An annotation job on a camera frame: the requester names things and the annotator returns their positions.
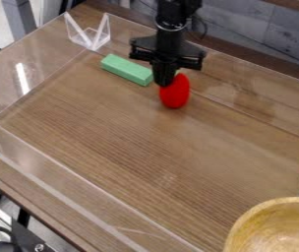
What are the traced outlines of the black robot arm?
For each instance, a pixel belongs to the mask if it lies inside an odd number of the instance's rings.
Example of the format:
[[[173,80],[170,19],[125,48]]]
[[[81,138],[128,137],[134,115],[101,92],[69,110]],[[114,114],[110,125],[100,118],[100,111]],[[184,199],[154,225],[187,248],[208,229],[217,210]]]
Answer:
[[[128,57],[150,64],[153,81],[160,87],[172,83],[181,68],[201,69],[205,51],[184,39],[187,19],[200,7],[200,0],[158,0],[156,33],[129,40]]]

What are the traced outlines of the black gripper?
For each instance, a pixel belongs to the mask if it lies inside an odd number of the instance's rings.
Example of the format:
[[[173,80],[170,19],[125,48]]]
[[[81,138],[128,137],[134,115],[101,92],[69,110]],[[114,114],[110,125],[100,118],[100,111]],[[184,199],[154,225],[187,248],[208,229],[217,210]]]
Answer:
[[[180,68],[200,70],[205,52],[185,40],[185,29],[157,28],[148,36],[129,40],[129,58],[145,61],[152,66],[153,80],[166,87]]]

